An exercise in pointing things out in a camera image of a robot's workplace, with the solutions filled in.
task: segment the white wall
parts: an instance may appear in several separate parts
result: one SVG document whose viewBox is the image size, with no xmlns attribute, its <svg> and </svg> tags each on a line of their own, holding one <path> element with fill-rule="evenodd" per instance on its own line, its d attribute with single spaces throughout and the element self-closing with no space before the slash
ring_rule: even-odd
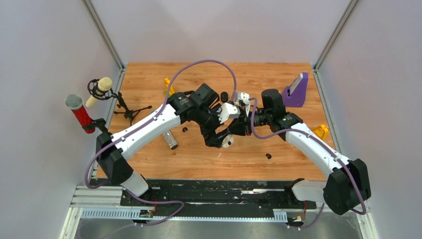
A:
<svg viewBox="0 0 422 239">
<path fill-rule="evenodd" d="M 93 3 L 124 63 L 315 63 L 349 0 Z"/>
<path fill-rule="evenodd" d="M 422 233 L 421 9 L 362 0 L 321 70 L 344 153 L 368 165 L 383 239 Z"/>
<path fill-rule="evenodd" d="M 80 0 L 1 0 L 0 32 L 0 238 L 55 239 L 96 138 L 64 99 L 118 70 Z"/>
</svg>

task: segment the purple stand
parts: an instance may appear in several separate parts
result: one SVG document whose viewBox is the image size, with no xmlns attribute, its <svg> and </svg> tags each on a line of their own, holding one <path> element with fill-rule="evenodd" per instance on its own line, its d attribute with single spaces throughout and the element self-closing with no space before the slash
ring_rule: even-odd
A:
<svg viewBox="0 0 422 239">
<path fill-rule="evenodd" d="M 291 85 L 287 86 L 281 93 L 283 103 L 287 107 L 302 107 L 306 99 L 306 89 L 308 87 L 308 74 L 302 72 Z"/>
</svg>

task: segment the robotic arm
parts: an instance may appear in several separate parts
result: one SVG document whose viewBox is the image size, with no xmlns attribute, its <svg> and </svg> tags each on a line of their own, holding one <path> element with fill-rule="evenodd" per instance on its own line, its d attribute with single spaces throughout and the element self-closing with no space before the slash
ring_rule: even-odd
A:
<svg viewBox="0 0 422 239">
<path fill-rule="evenodd" d="M 339 215 L 359 205 L 357 194 L 343 167 L 337 162 L 338 159 L 348 163 L 346 166 L 352 173 L 363 199 L 366 200 L 371 196 L 367 168 L 362 160 L 351 161 L 320 140 L 320 143 L 336 154 L 336 158 L 329 154 L 326 148 L 310 138 L 310 135 L 313 135 L 319 140 L 302 119 L 286 111 L 282 96 L 277 90 L 265 90 L 261 97 L 264 107 L 256 110 L 253 125 L 268 125 L 272 132 L 281 129 L 298 129 L 308 133 L 304 135 L 287 131 L 280 133 L 279 136 L 302 151 L 327 177 L 327 182 L 296 180 L 288 190 L 291 190 L 298 200 L 327 203 Z M 144 194 L 149 189 L 146 180 L 126 161 L 152 139 L 186 121 L 193 120 L 199 124 L 205 145 L 210 147 L 229 147 L 234 143 L 232 135 L 251 135 L 252 112 L 250 112 L 249 95 L 243 92 L 237 93 L 235 102 L 213 105 L 217 99 L 218 93 L 208 85 L 202 84 L 194 92 L 174 93 L 158 117 L 155 117 L 158 112 L 155 111 L 126 130 L 113 135 L 108 132 L 99 135 L 97 152 L 153 118 L 150 124 L 131 136 L 122 138 L 121 142 L 110 147 L 97 159 L 111 183 L 119 184 L 137 196 Z M 233 119 L 233 121 L 226 129 L 217 133 L 216 129 L 224 125 L 228 119 Z"/>
</svg>

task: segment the yellow plastic part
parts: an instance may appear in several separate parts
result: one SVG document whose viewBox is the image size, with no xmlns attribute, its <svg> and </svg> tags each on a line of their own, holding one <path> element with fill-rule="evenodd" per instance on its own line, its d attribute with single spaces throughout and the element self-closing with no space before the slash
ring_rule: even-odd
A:
<svg viewBox="0 0 422 239">
<path fill-rule="evenodd" d="M 314 134 L 316 134 L 320 139 L 325 141 L 327 139 L 329 129 L 325 127 L 324 124 L 321 124 L 320 126 L 312 129 L 312 132 L 314 132 Z"/>
<path fill-rule="evenodd" d="M 170 84 L 170 80 L 169 80 L 169 78 L 164 79 L 164 82 L 166 83 L 166 90 L 164 91 L 164 94 L 166 94 L 166 93 L 167 93 L 167 88 L 169 88 L 169 84 Z M 174 88 L 173 88 L 173 87 L 170 87 L 169 97 L 170 97 L 172 94 L 174 94 L 174 93 L 175 93 Z"/>
</svg>

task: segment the microphone grille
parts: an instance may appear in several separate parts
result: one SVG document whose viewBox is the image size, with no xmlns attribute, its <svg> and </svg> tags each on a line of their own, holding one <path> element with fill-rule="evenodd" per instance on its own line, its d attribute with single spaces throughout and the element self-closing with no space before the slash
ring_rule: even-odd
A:
<svg viewBox="0 0 422 239">
<path fill-rule="evenodd" d="M 65 99 L 65 105 L 71 110 L 79 110 L 82 107 L 82 98 L 76 94 L 70 94 Z"/>
</svg>

